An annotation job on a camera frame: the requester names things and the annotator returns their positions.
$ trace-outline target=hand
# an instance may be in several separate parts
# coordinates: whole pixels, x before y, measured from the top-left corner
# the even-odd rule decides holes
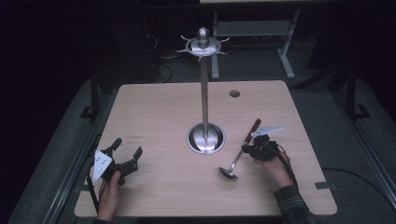
[[[290,158],[286,156],[284,152],[280,152],[280,155],[282,155],[285,161],[290,163]],[[278,157],[274,157],[270,161],[259,161],[256,159],[253,160],[260,166],[262,166],[262,168],[264,168],[271,180],[276,184],[279,189],[293,184],[288,172],[286,171],[285,166]]]
[[[116,171],[110,182],[105,180],[99,190],[99,211],[97,219],[111,222],[119,207],[119,186],[120,171]]]

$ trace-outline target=white tag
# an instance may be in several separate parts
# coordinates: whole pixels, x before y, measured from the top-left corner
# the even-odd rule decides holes
[[[97,182],[98,179],[102,176],[102,174],[107,169],[108,165],[113,160],[108,157],[105,153],[96,150],[95,151],[95,162],[93,164],[93,182]]]
[[[260,135],[265,135],[268,133],[273,133],[282,130],[282,126],[277,126],[277,127],[260,127],[256,132],[251,133],[252,137],[260,136]]]

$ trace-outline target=metal pole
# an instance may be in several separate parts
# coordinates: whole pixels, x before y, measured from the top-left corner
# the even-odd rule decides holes
[[[201,93],[202,93],[202,115],[204,126],[204,139],[207,143],[208,136],[208,106],[207,106],[207,57],[201,59]]]

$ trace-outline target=person's right hand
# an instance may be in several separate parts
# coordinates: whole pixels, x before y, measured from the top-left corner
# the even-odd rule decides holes
[[[280,152],[280,155],[282,155],[285,161],[290,163],[290,158],[286,156],[284,152]],[[258,163],[262,168],[264,168],[271,180],[276,184],[279,189],[293,184],[288,172],[286,171],[285,166],[278,157],[274,157],[270,161],[259,161],[256,159],[253,160],[254,162]]]

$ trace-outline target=person's left hand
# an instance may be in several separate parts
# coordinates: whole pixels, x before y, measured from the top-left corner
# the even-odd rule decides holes
[[[120,171],[116,171],[110,182],[105,180],[99,191],[99,211],[97,219],[112,221],[119,207],[119,186]]]

